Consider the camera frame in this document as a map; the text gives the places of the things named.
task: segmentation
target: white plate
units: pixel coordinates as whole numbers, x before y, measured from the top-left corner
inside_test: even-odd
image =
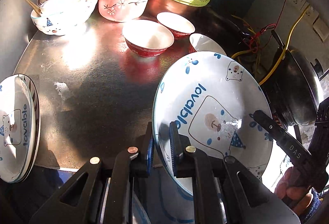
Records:
[[[40,111],[39,111],[39,97],[37,93],[37,88],[35,84],[33,83],[32,79],[28,77],[25,74],[19,74],[18,75],[24,82],[26,83],[27,87],[30,91],[30,96],[33,100],[33,107],[34,107],[34,113],[35,113],[35,135],[31,136],[31,143],[29,145],[29,153],[27,156],[27,160],[24,165],[23,172],[17,179],[17,181],[23,181],[27,178],[29,173],[31,172],[34,162],[37,157],[37,151],[39,148],[39,141],[40,141],[40,127],[41,127],[41,121],[40,121]]]
[[[35,132],[33,101],[17,75],[0,83],[0,117],[0,177],[11,183],[22,173]]]
[[[236,157],[260,178],[273,141],[252,114],[269,105],[254,78],[237,62],[215,52],[196,52],[176,61],[163,76],[153,104],[153,134],[169,175],[192,194],[191,178],[173,176],[169,123],[208,155]]]

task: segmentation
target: chopsticks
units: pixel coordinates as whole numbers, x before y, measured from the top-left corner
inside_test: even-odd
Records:
[[[25,1],[35,10],[36,13],[38,13],[41,16],[40,7],[34,4],[31,0],[25,0]]]

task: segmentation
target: sleeve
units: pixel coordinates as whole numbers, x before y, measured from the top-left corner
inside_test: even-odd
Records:
[[[304,224],[317,210],[321,201],[319,200],[319,194],[312,189],[313,199],[307,209],[299,216],[300,223]]]

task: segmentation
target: human hand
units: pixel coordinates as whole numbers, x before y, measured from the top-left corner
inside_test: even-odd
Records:
[[[278,184],[276,185],[274,193],[280,198],[283,199],[286,195],[294,200],[298,201],[302,198],[302,196],[307,192],[306,188],[303,187],[289,187],[288,188],[288,181],[290,179],[292,172],[292,167],[289,167],[285,172],[284,176],[279,180]],[[311,190],[300,200],[300,202],[293,208],[293,211],[296,213],[297,216],[302,214],[305,209],[310,205],[313,199],[313,194]]]

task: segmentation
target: finger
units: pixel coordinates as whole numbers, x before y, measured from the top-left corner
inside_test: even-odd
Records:
[[[287,189],[287,196],[294,201],[301,199],[306,193],[308,193],[308,190],[303,187],[290,187]]]
[[[293,166],[289,167],[286,170],[285,175],[283,176],[284,180],[288,181],[290,179],[292,168],[293,168]]]
[[[305,209],[310,205],[313,199],[313,194],[308,193],[307,195],[304,196],[304,198],[295,206],[293,211],[296,213],[297,216],[302,214]]]
[[[282,182],[281,184],[277,184],[274,193],[277,195],[279,199],[283,199],[286,196],[287,191],[287,182]]]

